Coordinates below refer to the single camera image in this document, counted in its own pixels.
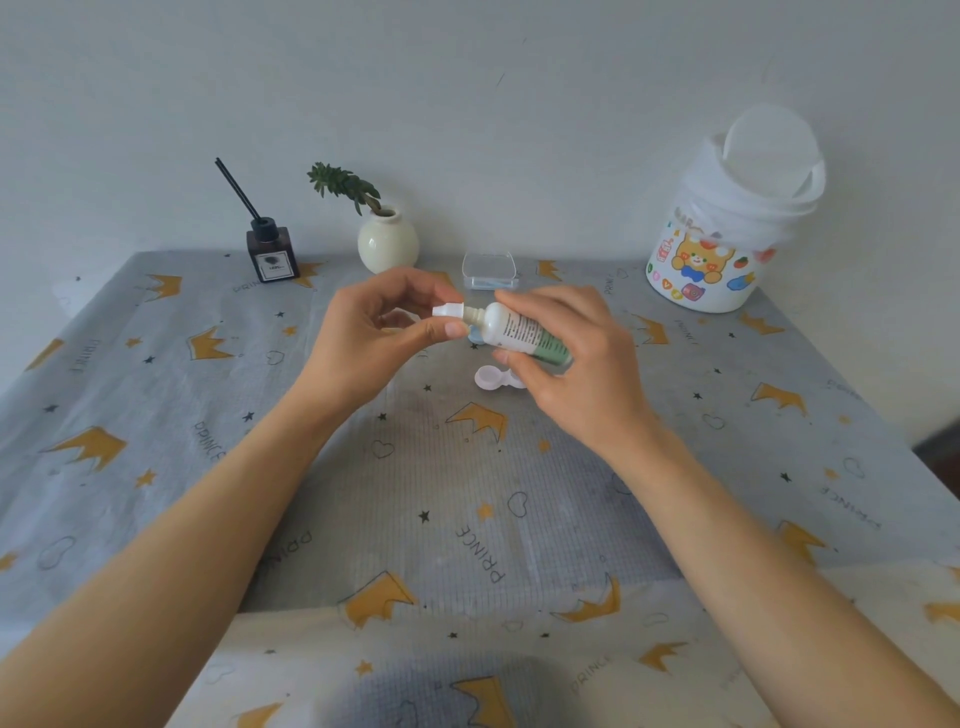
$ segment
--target cartoon bear sticker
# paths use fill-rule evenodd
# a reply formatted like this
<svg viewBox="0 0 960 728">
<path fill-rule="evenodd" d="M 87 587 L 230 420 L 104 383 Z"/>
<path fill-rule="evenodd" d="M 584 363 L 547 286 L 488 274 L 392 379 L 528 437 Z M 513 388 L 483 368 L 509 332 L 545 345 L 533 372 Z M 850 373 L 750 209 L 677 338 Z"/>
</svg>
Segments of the cartoon bear sticker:
<svg viewBox="0 0 960 728">
<path fill-rule="evenodd" d="M 670 264 L 675 271 L 680 271 L 681 276 L 695 283 L 716 283 L 723 278 L 724 266 L 735 253 L 735 250 L 721 248 L 710 240 L 692 237 L 688 231 Z"/>
</svg>

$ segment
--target black cap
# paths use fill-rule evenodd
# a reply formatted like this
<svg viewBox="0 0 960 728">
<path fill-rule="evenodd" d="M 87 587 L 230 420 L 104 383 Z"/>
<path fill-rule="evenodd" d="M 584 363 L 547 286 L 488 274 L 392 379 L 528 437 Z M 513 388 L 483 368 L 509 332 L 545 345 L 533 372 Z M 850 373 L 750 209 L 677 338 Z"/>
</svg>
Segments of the black cap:
<svg viewBox="0 0 960 728">
<path fill-rule="evenodd" d="M 272 217 L 254 217 L 250 221 L 253 237 L 261 243 L 272 243 L 280 237 L 276 229 L 276 220 Z"/>
</svg>

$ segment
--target green succulent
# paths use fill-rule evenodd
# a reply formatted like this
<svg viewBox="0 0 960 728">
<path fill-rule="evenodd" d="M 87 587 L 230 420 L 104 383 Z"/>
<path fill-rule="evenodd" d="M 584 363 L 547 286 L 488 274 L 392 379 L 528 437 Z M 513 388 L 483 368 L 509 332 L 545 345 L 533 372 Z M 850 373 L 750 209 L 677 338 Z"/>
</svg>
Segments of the green succulent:
<svg viewBox="0 0 960 728">
<path fill-rule="evenodd" d="M 363 214 L 360 211 L 361 205 L 367 205 L 373 210 L 374 214 L 380 214 L 380 203 L 378 202 L 380 193 L 376 191 L 376 187 L 366 180 L 361 180 L 348 169 L 317 162 L 306 173 L 306 176 L 310 178 L 313 188 L 320 192 L 321 197 L 327 190 L 336 197 L 344 195 L 347 199 L 352 200 L 358 215 Z"/>
</svg>

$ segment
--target dark glass bottle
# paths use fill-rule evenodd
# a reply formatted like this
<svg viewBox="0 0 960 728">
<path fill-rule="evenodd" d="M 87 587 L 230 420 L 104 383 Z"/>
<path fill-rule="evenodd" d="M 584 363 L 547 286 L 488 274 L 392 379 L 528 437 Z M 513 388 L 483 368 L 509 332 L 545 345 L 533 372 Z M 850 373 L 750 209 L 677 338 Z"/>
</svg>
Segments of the dark glass bottle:
<svg viewBox="0 0 960 728">
<path fill-rule="evenodd" d="M 272 217 L 255 217 L 247 233 L 247 252 L 256 276 L 264 283 L 300 277 L 294 246 L 286 228 L 278 228 Z"/>
</svg>

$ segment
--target bottle neck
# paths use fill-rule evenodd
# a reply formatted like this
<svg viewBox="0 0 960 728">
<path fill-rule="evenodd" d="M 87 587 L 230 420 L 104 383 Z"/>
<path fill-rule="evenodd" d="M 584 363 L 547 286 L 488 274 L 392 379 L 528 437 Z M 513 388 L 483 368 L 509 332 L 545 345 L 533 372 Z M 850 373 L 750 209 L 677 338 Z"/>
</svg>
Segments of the bottle neck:
<svg viewBox="0 0 960 728">
<path fill-rule="evenodd" d="M 465 305 L 464 316 L 463 316 L 464 322 L 469 326 L 475 326 L 475 327 L 482 326 L 483 317 L 484 317 L 484 314 L 486 313 L 487 311 L 484 308 L 470 308 L 470 306 Z"/>
</svg>

